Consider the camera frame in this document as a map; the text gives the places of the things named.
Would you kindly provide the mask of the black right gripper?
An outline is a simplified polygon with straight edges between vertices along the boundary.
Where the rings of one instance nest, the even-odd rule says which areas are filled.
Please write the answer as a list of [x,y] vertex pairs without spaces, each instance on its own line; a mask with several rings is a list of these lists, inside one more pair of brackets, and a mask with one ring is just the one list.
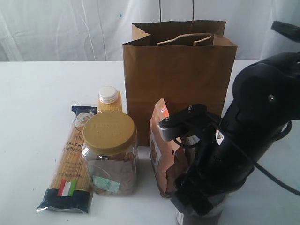
[[207,215],[246,182],[257,162],[258,123],[243,117],[214,120],[199,134],[188,172],[176,180],[172,203],[181,213]]

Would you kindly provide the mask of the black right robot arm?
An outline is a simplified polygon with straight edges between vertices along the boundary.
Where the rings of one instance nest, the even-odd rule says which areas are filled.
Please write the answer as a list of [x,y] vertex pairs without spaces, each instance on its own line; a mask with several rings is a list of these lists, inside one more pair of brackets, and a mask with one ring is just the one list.
[[190,145],[195,156],[189,169],[175,180],[171,202],[181,213],[208,215],[254,169],[299,195],[258,161],[300,118],[300,53],[278,53],[245,67],[233,81],[232,94],[223,117],[196,104],[159,123],[166,141],[186,134],[199,139]]

